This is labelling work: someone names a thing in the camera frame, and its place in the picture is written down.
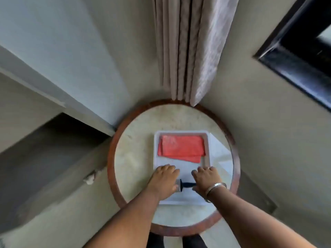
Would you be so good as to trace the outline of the white paper sheet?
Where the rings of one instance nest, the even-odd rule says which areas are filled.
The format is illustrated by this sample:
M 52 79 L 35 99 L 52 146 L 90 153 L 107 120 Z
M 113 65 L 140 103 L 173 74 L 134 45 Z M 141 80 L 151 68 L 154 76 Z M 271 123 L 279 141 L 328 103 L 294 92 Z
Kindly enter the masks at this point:
M 232 153 L 212 133 L 209 133 L 210 153 L 213 166 L 221 166 L 231 177 L 233 176 Z

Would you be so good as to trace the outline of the person's left hand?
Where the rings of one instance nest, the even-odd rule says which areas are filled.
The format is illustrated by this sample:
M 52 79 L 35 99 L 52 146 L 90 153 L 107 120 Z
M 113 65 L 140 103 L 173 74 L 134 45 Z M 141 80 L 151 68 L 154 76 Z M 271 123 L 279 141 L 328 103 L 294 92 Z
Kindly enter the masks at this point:
M 156 201 L 165 200 L 176 192 L 176 179 L 158 178 L 154 171 L 143 192 Z

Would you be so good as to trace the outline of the black-handled metal tool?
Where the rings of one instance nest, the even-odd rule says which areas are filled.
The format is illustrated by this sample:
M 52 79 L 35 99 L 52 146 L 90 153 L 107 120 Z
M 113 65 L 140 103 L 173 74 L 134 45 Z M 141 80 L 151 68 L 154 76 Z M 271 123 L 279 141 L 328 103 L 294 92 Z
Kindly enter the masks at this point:
M 181 179 L 177 179 L 175 182 L 176 192 L 182 192 L 184 188 L 193 188 L 196 183 L 183 182 Z

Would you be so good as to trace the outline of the black window frame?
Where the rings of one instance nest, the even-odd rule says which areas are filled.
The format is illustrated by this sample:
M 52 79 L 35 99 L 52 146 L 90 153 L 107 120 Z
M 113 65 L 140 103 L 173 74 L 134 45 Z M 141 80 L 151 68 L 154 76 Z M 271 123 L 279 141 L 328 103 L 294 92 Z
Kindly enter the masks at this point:
M 253 57 L 331 112 L 331 0 L 296 0 Z

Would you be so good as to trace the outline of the folded red cloth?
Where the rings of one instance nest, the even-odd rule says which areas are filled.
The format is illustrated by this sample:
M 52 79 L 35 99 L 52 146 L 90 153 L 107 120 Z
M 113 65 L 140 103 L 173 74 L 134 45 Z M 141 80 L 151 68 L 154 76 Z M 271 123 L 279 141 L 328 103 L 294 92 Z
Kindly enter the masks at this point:
M 205 157 L 204 139 L 201 136 L 161 135 L 157 155 L 191 163 L 200 163 Z

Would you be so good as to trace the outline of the person's legs in black trousers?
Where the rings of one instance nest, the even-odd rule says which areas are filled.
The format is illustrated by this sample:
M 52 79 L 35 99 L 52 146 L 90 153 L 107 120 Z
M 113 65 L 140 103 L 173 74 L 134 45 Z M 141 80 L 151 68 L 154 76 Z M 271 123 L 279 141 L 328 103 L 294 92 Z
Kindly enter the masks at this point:
M 207 248 L 199 234 L 182 237 L 183 248 Z M 146 248 L 165 248 L 164 236 L 150 232 Z

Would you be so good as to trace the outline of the round table with wooden rim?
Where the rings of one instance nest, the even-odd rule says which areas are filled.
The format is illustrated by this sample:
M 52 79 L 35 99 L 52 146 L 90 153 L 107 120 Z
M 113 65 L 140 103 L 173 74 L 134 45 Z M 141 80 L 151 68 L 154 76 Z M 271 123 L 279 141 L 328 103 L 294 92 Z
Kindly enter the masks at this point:
M 126 206 L 147 184 L 153 172 L 154 134 L 158 130 L 205 130 L 211 133 L 230 154 L 221 153 L 212 165 L 225 179 L 229 190 L 237 194 L 241 175 L 240 158 L 229 129 L 211 110 L 183 101 L 156 100 L 133 109 L 120 123 L 110 144 L 107 175 L 114 199 Z M 180 237 L 202 233 L 221 220 L 212 204 L 202 206 L 160 205 L 151 232 Z

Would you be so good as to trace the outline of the person's right forearm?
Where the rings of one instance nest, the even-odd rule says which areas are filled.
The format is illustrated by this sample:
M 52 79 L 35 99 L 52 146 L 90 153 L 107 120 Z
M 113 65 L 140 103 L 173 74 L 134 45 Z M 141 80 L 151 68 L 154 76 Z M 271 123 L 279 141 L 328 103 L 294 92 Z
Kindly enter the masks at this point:
M 207 199 L 225 219 L 241 248 L 317 248 L 276 218 L 225 187 L 213 189 Z

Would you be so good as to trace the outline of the beige pleated curtain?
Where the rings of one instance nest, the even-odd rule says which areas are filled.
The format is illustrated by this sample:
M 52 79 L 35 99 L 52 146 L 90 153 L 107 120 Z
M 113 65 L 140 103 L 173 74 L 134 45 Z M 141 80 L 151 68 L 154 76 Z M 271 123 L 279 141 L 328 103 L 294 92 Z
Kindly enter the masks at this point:
M 195 107 L 208 93 L 239 0 L 152 0 L 161 86 Z

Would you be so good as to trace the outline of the white rectangular tray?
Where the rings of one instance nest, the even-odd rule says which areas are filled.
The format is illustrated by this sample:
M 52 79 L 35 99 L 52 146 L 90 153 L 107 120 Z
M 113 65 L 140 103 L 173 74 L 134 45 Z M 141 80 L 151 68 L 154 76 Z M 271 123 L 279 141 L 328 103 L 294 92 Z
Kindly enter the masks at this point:
M 200 136 L 204 140 L 205 157 L 201 158 L 200 163 L 192 163 L 182 160 L 171 159 L 167 157 L 158 156 L 158 145 L 163 135 L 176 135 L 176 136 Z M 178 179 L 185 183 L 194 183 L 194 178 L 191 174 L 192 170 L 196 170 L 199 166 L 209 167 L 211 165 L 211 152 L 210 152 L 210 134 L 206 130 L 199 131 L 156 131 L 154 133 L 154 162 L 153 169 L 159 166 L 174 165 L 180 170 Z M 160 205 L 189 205 L 189 206 L 205 206 L 209 203 L 204 200 L 199 194 L 192 190 L 192 188 L 184 188 L 182 192 L 176 192 L 169 198 L 160 201 Z

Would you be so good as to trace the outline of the small white wall fitting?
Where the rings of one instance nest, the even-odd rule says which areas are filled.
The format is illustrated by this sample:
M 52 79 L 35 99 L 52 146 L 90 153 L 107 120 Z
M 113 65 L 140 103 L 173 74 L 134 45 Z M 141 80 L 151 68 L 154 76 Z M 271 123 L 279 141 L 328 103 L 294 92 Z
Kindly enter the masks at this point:
M 94 170 L 91 173 L 89 173 L 84 179 L 83 182 L 87 185 L 92 185 L 97 177 L 98 171 Z

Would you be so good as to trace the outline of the person's left forearm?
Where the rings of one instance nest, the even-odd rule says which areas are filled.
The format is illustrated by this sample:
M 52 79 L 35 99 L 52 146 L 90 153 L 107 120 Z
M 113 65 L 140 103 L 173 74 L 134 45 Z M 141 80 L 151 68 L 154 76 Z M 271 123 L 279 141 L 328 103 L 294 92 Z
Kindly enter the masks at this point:
M 152 219 L 167 194 L 146 188 L 118 211 L 83 248 L 146 248 Z

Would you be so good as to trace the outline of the person's right hand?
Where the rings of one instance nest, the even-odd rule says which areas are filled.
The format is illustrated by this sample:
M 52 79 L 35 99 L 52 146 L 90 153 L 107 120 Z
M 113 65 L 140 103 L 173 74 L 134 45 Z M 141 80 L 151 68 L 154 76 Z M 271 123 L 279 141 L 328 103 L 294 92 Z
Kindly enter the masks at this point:
M 208 194 L 217 187 L 227 187 L 223 183 L 217 169 L 215 167 L 203 168 L 198 167 L 193 170 L 192 176 L 195 180 L 196 186 L 199 187 L 201 193 L 198 193 L 204 199 L 207 199 Z

